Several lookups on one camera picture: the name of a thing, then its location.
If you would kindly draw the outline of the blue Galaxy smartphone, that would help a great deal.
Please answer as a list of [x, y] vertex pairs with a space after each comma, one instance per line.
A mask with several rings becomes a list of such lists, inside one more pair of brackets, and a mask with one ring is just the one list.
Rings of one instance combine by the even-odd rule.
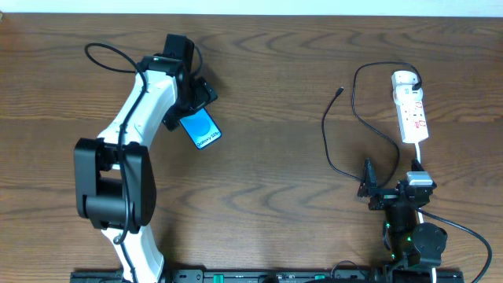
[[181, 118], [180, 123], [199, 150], [207, 148], [222, 136], [219, 127], [205, 108], [191, 116]]

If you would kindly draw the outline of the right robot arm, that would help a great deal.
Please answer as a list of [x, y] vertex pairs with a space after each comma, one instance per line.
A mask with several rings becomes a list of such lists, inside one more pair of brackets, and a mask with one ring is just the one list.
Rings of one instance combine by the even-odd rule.
[[418, 208], [429, 203], [436, 184], [417, 160], [393, 189], [377, 185], [369, 159], [363, 166], [359, 197], [369, 198], [369, 210], [385, 214], [384, 237], [392, 261], [382, 268], [384, 282], [433, 282], [432, 270], [441, 265], [447, 233], [429, 222], [420, 222]]

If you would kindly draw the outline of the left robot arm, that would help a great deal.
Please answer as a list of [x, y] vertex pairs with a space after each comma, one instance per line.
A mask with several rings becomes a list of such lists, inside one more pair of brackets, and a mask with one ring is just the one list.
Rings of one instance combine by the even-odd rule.
[[152, 227], [156, 183], [149, 150], [157, 131], [183, 127], [204, 149], [222, 132], [206, 111], [218, 97], [192, 69], [201, 52], [184, 35], [169, 34], [163, 52], [132, 64], [133, 89], [115, 119], [96, 137], [74, 149], [75, 195], [79, 216], [90, 220], [113, 244], [122, 268], [76, 271], [72, 282], [172, 282]]

